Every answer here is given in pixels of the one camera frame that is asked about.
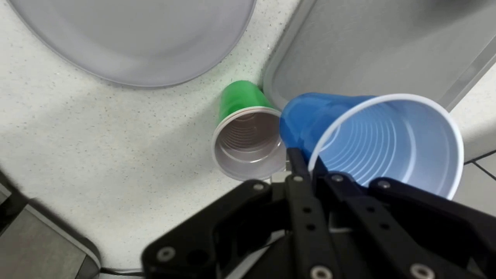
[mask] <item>green cup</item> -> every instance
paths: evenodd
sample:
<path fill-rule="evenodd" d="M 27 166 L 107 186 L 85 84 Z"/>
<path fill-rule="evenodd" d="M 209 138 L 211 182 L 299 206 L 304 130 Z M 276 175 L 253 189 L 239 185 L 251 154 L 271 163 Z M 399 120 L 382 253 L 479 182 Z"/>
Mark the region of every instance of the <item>green cup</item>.
<path fill-rule="evenodd" d="M 219 168 L 237 180 L 265 180 L 284 169 L 285 148 L 279 137 L 281 112 L 261 89 L 237 81 L 222 92 L 213 154 Z"/>

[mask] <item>white speckled surface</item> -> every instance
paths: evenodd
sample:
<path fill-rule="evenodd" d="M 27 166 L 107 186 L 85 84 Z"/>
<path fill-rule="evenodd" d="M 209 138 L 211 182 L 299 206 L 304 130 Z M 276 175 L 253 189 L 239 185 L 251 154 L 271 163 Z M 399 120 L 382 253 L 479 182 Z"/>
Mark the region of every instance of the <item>white speckled surface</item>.
<path fill-rule="evenodd" d="M 140 267 L 149 242 L 237 185 L 209 155 L 217 96 L 231 81 L 261 81 L 296 5 L 258 0 L 240 44 L 214 70 L 174 89 L 130 90 L 53 55 L 3 0 L 0 166 L 93 241 L 104 265 Z M 493 67 L 453 110 L 470 157 L 496 148 L 495 90 Z"/>

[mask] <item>plastic cup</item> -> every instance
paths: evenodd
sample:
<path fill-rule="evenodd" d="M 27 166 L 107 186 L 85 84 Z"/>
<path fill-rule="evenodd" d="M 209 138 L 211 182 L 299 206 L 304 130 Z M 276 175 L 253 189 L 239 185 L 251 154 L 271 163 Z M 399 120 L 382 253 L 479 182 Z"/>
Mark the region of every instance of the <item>plastic cup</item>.
<path fill-rule="evenodd" d="M 464 171 L 457 126 L 417 95 L 301 95 L 282 112 L 281 135 L 306 154 L 310 172 L 321 158 L 364 186 L 389 177 L 453 199 Z"/>
<path fill-rule="evenodd" d="M 236 180 L 265 180 L 285 165 L 279 137 L 281 112 L 261 89 L 239 81 L 222 92 L 213 152 L 219 168 Z"/>

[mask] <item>black cable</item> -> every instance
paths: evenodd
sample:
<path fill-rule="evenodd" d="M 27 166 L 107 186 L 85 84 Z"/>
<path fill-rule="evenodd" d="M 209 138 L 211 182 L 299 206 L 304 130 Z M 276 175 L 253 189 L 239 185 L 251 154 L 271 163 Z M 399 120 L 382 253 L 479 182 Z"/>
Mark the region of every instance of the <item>black cable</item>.
<path fill-rule="evenodd" d="M 103 267 L 99 273 L 113 275 L 113 276 L 144 276 L 141 270 L 120 270 L 120 268 L 107 268 Z"/>

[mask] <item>blue plastic cup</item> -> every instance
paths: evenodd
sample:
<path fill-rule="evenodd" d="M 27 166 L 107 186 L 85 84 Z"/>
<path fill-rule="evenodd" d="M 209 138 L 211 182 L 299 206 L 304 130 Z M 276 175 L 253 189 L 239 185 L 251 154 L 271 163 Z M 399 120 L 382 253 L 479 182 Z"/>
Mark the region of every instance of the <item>blue plastic cup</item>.
<path fill-rule="evenodd" d="M 279 129 L 287 148 L 304 152 L 310 172 L 321 158 L 364 186 L 391 177 L 447 199 L 462 179 L 459 127 L 423 96 L 307 93 L 285 107 Z"/>

